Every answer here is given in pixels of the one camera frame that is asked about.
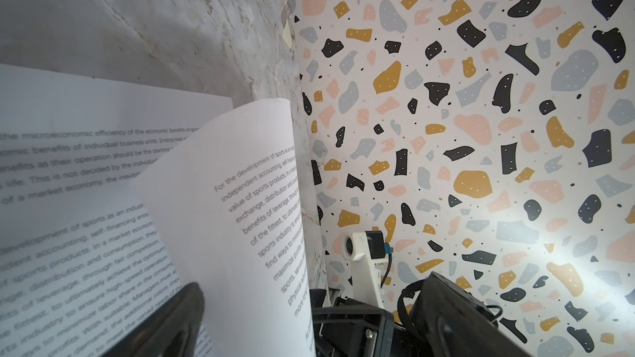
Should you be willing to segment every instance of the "black strap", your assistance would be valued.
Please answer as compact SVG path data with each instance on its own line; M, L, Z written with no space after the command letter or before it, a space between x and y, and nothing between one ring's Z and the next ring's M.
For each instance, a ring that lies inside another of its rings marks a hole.
M413 299L415 297L415 292L420 291L421 287L424 285L424 280L419 280L412 284L409 284L401 291L401 295L399 299L397 299L397 313L399 314L399 319L401 320L401 325L408 331L413 334L417 339L421 341L426 341L424 336L417 330L417 327L413 324L408 312L406 311L406 305L403 303L403 298Z

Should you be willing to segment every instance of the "printed page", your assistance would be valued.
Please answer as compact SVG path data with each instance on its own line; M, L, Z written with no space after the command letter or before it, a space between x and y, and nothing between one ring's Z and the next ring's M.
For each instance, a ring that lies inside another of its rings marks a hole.
M221 115L147 168L139 195L218 354L314 356L290 103Z
M98 356L182 284L131 180L231 99L0 65L0 102L0 356Z

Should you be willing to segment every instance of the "cable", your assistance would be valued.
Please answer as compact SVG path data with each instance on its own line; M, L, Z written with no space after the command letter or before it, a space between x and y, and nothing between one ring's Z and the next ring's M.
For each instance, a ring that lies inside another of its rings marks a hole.
M382 279L382 284L379 286L379 288L382 288L384 286L384 282L386 281L386 277L388 277L388 273L391 271L391 265L393 264L393 255L392 254L388 254L388 267L386 268L386 274L384 275L384 278Z
M485 307L487 307L488 309L491 309L492 307L496 307L499 310L498 314L496 314L489 322L493 322L498 317L501 317L503 315L503 308L501 306L499 306L499 305L487 305Z

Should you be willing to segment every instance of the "terrazzo wallpaper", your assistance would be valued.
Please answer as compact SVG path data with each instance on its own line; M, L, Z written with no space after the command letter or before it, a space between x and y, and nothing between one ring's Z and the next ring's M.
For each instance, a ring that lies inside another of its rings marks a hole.
M290 0L329 286L380 229L539 357L635 356L635 0Z

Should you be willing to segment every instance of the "paper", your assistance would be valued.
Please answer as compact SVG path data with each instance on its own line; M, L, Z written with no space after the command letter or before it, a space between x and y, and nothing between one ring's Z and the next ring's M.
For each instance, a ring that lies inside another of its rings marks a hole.
M219 116L135 186L220 356L315 355L288 100Z
M131 179L231 100L0 65L0 102L0 355L98 356L181 286Z

